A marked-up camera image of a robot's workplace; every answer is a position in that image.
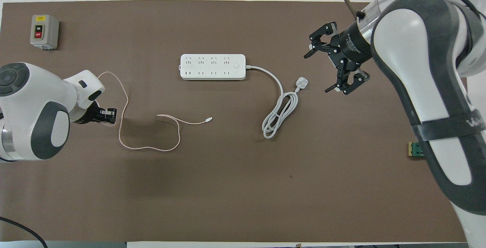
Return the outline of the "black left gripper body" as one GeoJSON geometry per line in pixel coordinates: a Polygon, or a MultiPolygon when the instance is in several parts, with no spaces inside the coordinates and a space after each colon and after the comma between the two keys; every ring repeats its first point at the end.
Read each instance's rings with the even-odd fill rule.
{"type": "Polygon", "coordinates": [[[102,121],[102,108],[97,103],[92,103],[80,119],[77,120],[79,125],[84,125],[89,122],[101,122],[102,121]]]}

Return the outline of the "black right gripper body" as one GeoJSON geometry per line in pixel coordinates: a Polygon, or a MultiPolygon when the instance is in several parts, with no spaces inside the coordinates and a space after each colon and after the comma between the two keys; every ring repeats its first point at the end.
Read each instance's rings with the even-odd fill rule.
{"type": "Polygon", "coordinates": [[[361,64],[371,59],[370,43],[363,37],[359,22],[356,20],[338,35],[333,35],[330,45],[337,48],[337,52],[329,54],[334,64],[339,64],[340,60],[347,64],[361,64]]]}

